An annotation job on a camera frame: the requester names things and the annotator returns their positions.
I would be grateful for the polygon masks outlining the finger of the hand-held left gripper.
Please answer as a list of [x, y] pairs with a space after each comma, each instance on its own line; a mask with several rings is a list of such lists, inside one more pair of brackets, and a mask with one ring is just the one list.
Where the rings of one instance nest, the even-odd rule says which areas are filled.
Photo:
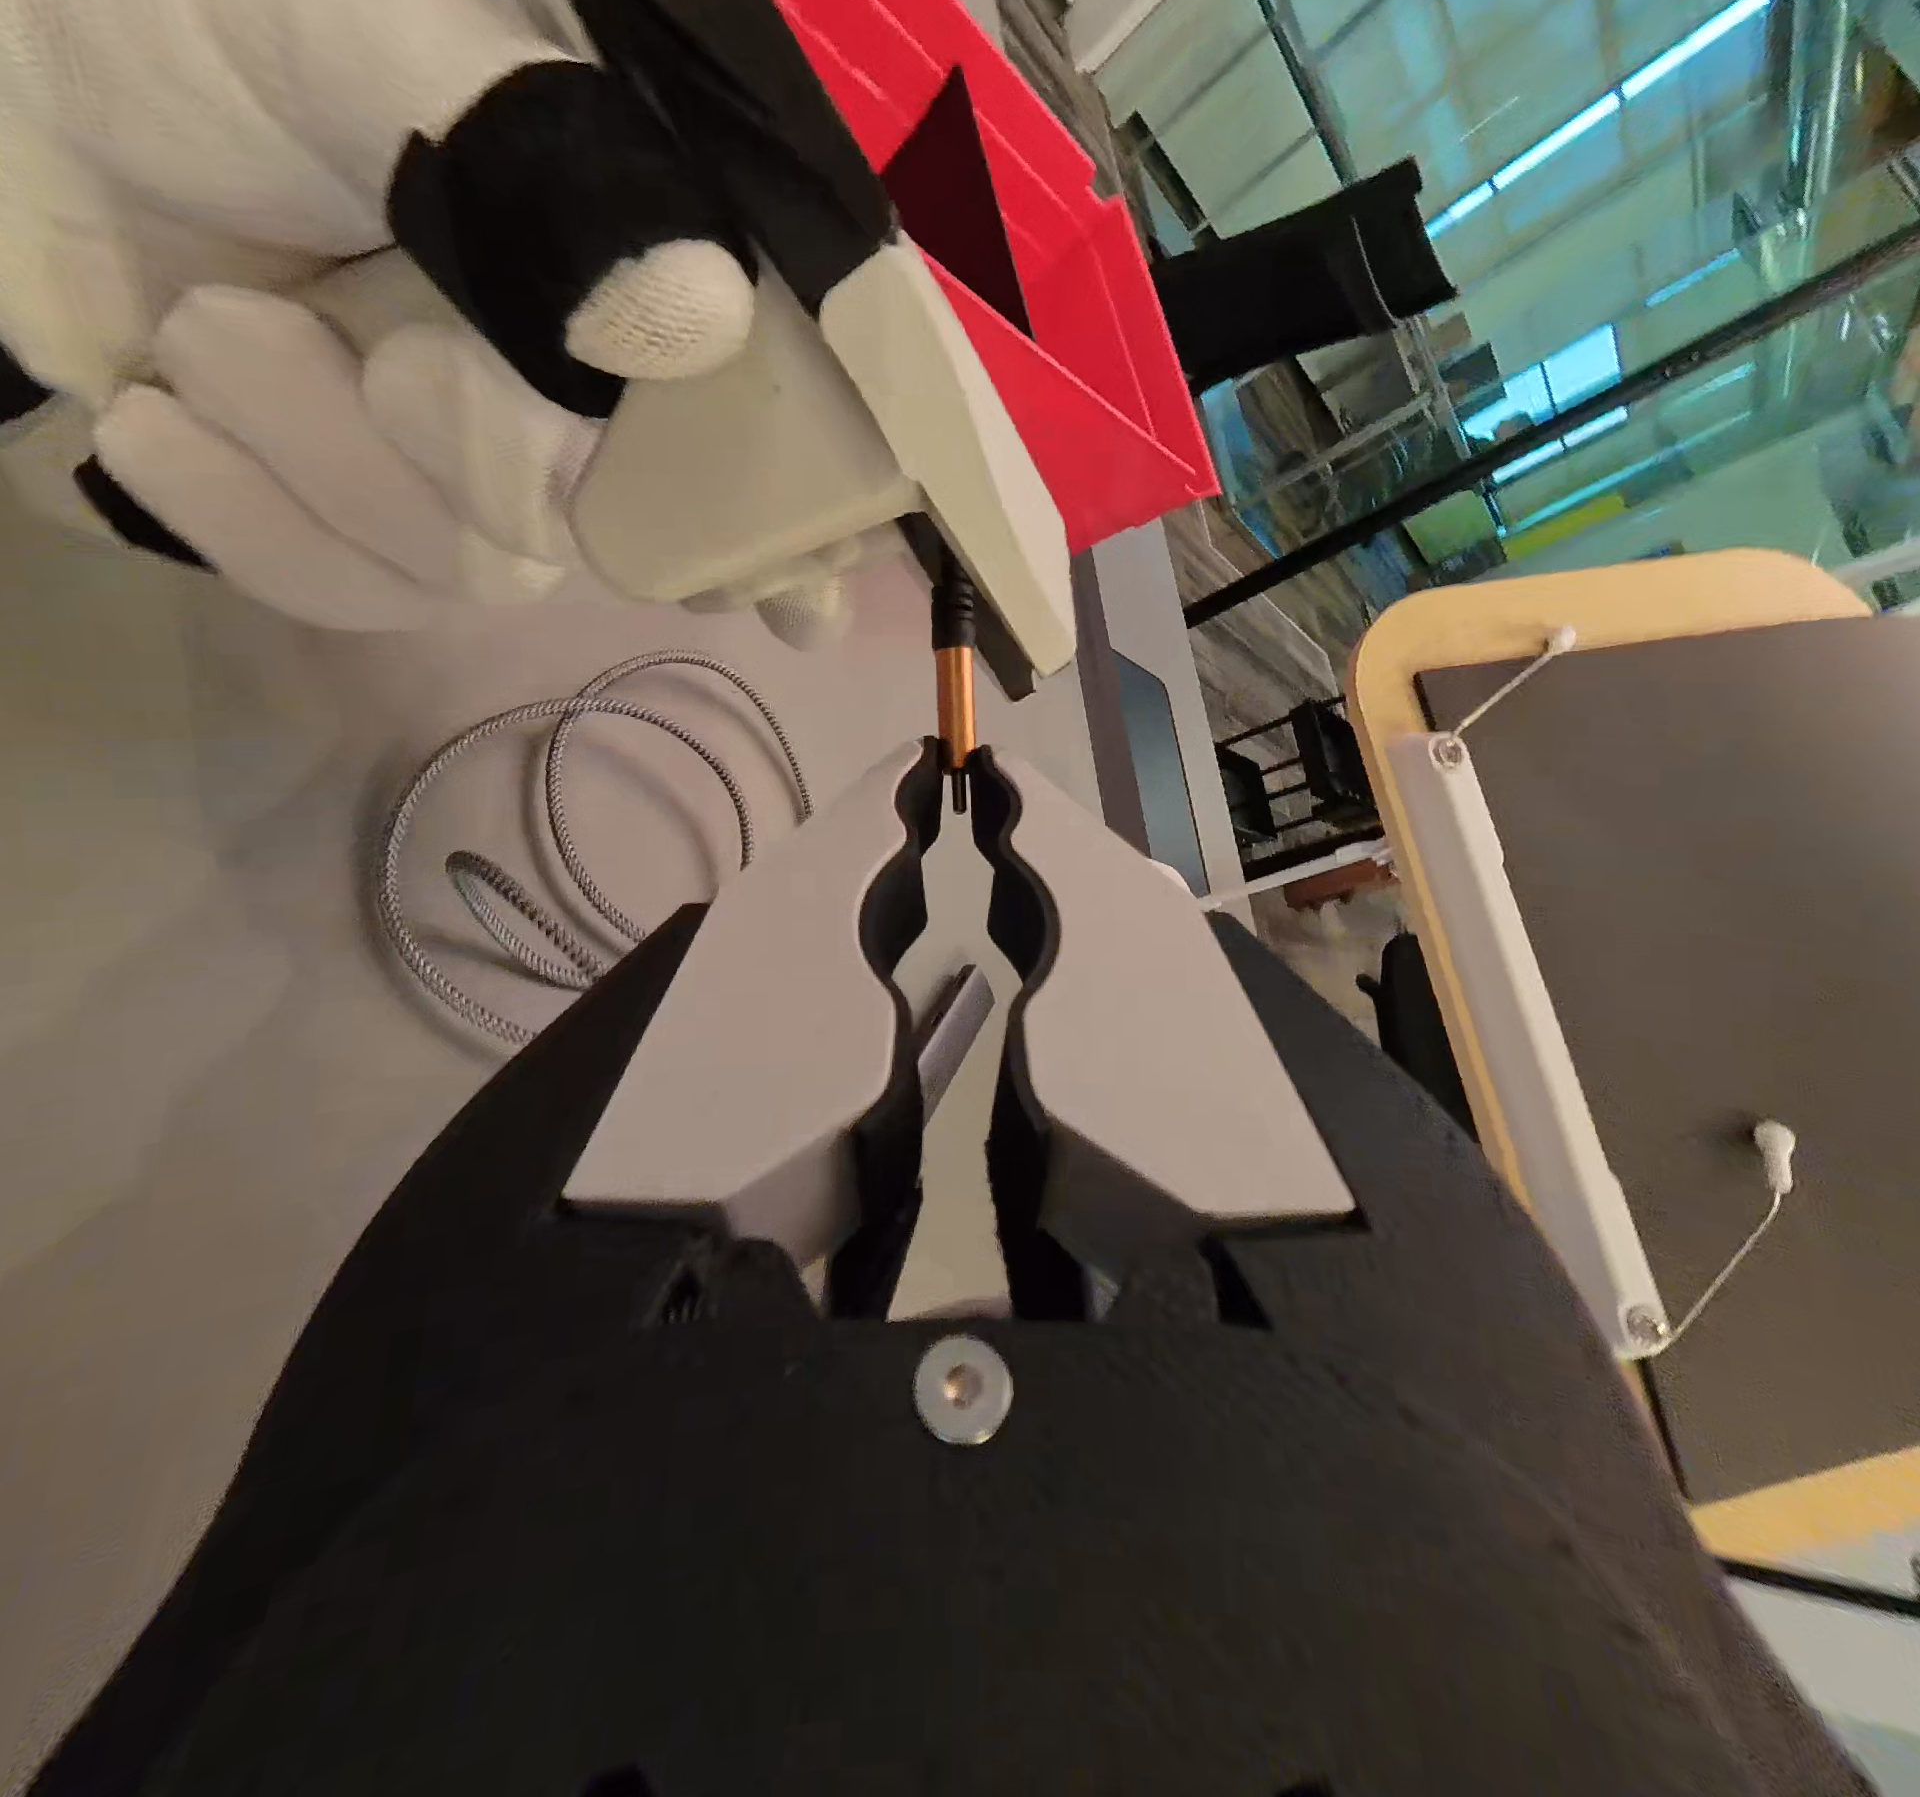
[[1062, 514], [921, 251], [895, 235], [824, 298], [829, 354], [920, 491], [1009, 700], [1078, 654]]

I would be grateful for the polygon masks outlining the metal stand bracket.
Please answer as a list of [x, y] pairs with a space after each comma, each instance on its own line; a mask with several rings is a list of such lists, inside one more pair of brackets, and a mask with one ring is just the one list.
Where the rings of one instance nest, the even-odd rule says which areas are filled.
[[1384, 839], [1356, 840], [1331, 849], [1316, 847], [1311, 855], [1297, 852], [1260, 861], [1248, 878], [1226, 891], [1207, 893], [1196, 899], [1204, 913], [1222, 913], [1230, 905], [1251, 900], [1261, 895], [1292, 891], [1301, 882], [1336, 878], [1353, 884], [1371, 875], [1391, 875], [1389, 845]]

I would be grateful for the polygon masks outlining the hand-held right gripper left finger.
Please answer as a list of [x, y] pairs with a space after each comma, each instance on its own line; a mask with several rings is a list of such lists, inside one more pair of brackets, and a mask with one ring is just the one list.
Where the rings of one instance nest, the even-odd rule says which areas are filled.
[[827, 1312], [886, 1315], [923, 1204], [923, 1088], [897, 969], [927, 922], [945, 792], [908, 742], [750, 865], [699, 918], [564, 1187], [827, 1270]]

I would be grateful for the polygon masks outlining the black office chair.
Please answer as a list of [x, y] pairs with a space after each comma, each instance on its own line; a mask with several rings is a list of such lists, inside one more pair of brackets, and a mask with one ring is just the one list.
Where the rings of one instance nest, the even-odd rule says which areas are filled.
[[1412, 156], [1292, 215], [1152, 267], [1188, 391], [1378, 337], [1458, 298], [1427, 238]]

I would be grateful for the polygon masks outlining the grey usb hub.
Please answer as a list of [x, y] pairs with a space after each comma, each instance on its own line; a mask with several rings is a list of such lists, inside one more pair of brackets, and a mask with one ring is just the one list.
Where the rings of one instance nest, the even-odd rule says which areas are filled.
[[931, 997], [914, 1034], [914, 1067], [923, 1126], [929, 1126], [938, 1116], [993, 1012], [993, 988], [977, 965], [956, 969]]

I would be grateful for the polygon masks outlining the red plastic bin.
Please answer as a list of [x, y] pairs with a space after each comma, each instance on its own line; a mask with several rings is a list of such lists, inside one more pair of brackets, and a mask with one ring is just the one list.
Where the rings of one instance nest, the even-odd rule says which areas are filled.
[[1089, 550], [1212, 495], [1218, 476], [1125, 202], [1096, 193], [1089, 152], [972, 12], [960, 0], [773, 3], [876, 174], [947, 71], [963, 68], [1031, 334], [921, 254], [1062, 514], [1067, 548]]

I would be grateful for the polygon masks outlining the black bin divider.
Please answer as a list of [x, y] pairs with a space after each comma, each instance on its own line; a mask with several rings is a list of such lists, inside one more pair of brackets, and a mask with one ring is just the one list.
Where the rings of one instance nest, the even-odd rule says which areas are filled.
[[1030, 337], [1034, 326], [983, 146], [966, 72], [954, 64], [878, 176], [905, 236]]

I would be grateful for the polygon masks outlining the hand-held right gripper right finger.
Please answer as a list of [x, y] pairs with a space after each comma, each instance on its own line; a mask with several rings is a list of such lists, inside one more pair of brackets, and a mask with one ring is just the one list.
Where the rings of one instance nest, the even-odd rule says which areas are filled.
[[1031, 765], [967, 765], [986, 926], [1017, 988], [986, 1176], [1017, 1319], [1089, 1319], [1160, 1258], [1360, 1220], [1186, 884]]

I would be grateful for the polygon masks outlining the person's left hand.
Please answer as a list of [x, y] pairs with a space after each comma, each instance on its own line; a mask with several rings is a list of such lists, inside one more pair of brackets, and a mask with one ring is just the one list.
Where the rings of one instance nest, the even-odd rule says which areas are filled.
[[756, 254], [518, 0], [1, 0], [4, 512], [339, 633], [582, 574], [623, 387]]

